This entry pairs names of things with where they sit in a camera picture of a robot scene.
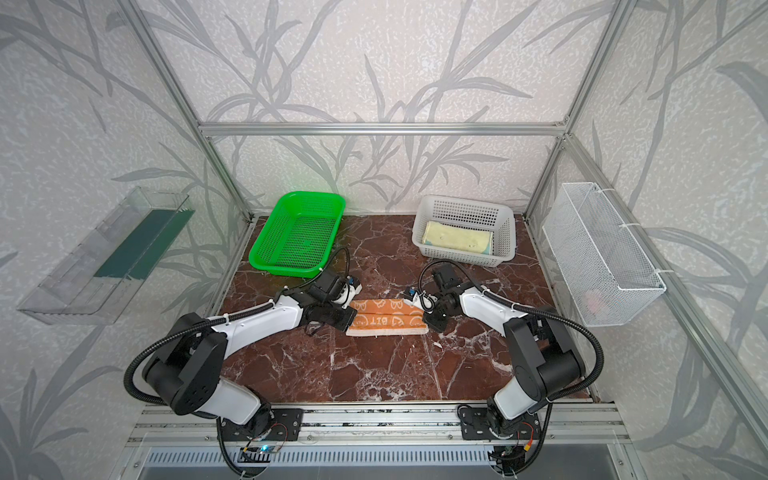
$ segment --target wallpaper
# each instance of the wallpaper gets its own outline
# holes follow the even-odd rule
[[[311,190],[342,194],[346,211],[362,213],[414,213],[428,194],[504,204],[521,213],[554,143],[552,137],[458,135],[217,140],[253,211],[274,206],[290,191]]]
[[[576,134],[768,392],[768,2],[654,5],[633,11]],[[555,185],[579,180],[562,161],[531,219],[570,314],[540,226]],[[593,332],[607,351],[600,393],[620,406],[651,478],[768,478],[768,461],[663,300]]]
[[[0,2],[0,474],[105,478],[141,404],[122,370],[203,312],[245,222],[112,2]],[[47,326],[18,303],[134,187],[195,213],[120,319]]]
[[[140,0],[202,121],[561,121],[614,0]]]

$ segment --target green basket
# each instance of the green basket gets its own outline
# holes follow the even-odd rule
[[[273,275],[317,275],[328,261],[345,206],[336,194],[283,195],[250,249],[250,264]]]

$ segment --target brown marble tabletop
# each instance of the brown marble tabletop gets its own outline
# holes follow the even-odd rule
[[[359,299],[402,297],[427,264],[411,241],[413,216],[344,217],[335,246],[352,254],[350,274],[360,278]],[[252,268],[248,252],[266,218],[257,221],[222,312],[266,302],[300,279]],[[491,290],[533,306],[552,305],[528,231],[516,217],[517,253],[496,268],[469,272]],[[333,264],[344,270],[343,254]],[[425,282],[431,276],[425,276]],[[483,400],[511,378],[504,338],[484,323],[460,317],[445,333],[350,337],[330,326],[280,332],[233,354],[223,374],[268,402],[356,400]]]

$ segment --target white wire mesh basket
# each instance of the white wire mesh basket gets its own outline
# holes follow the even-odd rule
[[[667,289],[597,184],[561,184],[543,229],[587,326],[624,325]]]
[[[422,238],[427,222],[430,220],[453,227],[493,232],[492,254],[486,255],[425,245],[422,243]],[[498,266],[501,262],[512,260],[515,256],[515,248],[517,247],[515,214],[511,208],[504,205],[463,198],[425,195],[419,203],[419,210],[416,212],[411,241],[422,251],[422,255],[425,257],[447,258],[473,265]]]

